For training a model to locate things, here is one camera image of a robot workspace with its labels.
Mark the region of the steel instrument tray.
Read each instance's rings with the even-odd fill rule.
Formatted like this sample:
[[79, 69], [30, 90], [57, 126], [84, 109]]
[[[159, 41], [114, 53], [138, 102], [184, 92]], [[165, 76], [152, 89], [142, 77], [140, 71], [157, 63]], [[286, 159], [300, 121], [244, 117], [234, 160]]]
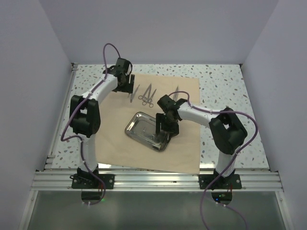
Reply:
[[125, 128], [131, 139], [157, 152], [164, 151], [169, 143], [169, 134], [160, 130], [156, 134], [156, 119], [144, 112], [137, 112]]

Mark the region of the small steel scissors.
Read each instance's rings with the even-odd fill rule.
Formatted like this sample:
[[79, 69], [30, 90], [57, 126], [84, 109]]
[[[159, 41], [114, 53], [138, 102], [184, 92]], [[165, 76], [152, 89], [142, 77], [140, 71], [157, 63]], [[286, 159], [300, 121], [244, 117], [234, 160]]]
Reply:
[[150, 92], [148, 92], [147, 95], [144, 95], [141, 97], [142, 100], [142, 105], [148, 105], [150, 108], [153, 108], [154, 104], [153, 104], [153, 97], [156, 93], [156, 90], [154, 90], [154, 92], [151, 94]]

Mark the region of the beige cloth wrap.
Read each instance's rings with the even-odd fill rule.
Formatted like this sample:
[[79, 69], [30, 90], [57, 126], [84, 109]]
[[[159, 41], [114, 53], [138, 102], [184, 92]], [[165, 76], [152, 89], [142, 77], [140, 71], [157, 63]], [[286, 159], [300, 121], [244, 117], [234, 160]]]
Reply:
[[[142, 105], [138, 97], [152, 84], [153, 108]], [[194, 78], [155, 76], [137, 73], [134, 87], [138, 91], [130, 103], [127, 95], [111, 92], [100, 104], [101, 126], [95, 136], [95, 153], [99, 163], [160, 170], [177, 173], [198, 174], [200, 170], [200, 125], [182, 120], [179, 135], [173, 137], [167, 148], [157, 152], [128, 137], [124, 130], [137, 112], [152, 117], [162, 112], [157, 101], [165, 94], [179, 89], [190, 94], [190, 101], [200, 102], [199, 80]]]

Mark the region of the steel tweezers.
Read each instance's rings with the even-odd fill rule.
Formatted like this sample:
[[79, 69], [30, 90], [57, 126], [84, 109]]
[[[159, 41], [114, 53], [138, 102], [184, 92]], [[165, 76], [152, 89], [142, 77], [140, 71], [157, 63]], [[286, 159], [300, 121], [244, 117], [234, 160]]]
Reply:
[[178, 97], [178, 91], [179, 91], [179, 86], [176, 87], [176, 93], [175, 93], [176, 97]]

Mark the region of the steel surgical scissors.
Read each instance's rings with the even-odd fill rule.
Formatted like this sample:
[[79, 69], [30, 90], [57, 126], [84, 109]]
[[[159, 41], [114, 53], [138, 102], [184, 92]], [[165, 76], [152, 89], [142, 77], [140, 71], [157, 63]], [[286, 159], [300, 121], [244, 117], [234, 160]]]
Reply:
[[139, 100], [143, 100], [143, 101], [146, 101], [148, 99], [148, 96], [150, 95], [151, 93], [151, 89], [152, 89], [152, 84], [150, 84], [147, 89], [145, 90], [145, 92], [143, 93], [143, 95], [140, 95], [138, 97]]

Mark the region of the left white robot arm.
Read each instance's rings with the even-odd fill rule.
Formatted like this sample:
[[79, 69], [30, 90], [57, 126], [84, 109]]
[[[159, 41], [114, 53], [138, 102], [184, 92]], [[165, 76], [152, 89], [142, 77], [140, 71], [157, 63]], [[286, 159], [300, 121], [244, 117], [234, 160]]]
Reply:
[[68, 125], [74, 136], [81, 139], [79, 169], [87, 172], [83, 183], [89, 188], [97, 187], [100, 182], [99, 175], [94, 173], [98, 168], [94, 142], [101, 126], [99, 106], [111, 92], [132, 94], [134, 77], [132, 63], [119, 57], [115, 65], [104, 70], [102, 78], [92, 88], [71, 98]]

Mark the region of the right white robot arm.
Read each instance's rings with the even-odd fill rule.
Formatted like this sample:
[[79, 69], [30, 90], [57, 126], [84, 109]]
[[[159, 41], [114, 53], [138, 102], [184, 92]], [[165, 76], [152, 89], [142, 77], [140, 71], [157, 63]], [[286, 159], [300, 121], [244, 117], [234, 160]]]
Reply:
[[175, 101], [168, 95], [161, 97], [158, 106], [163, 113], [156, 114], [155, 134], [165, 133], [167, 141], [179, 134], [179, 121], [188, 120], [210, 129], [215, 146], [219, 150], [218, 163], [213, 177], [214, 184], [225, 188], [234, 174], [233, 159], [248, 133], [231, 108], [207, 111], [189, 104], [186, 99]]

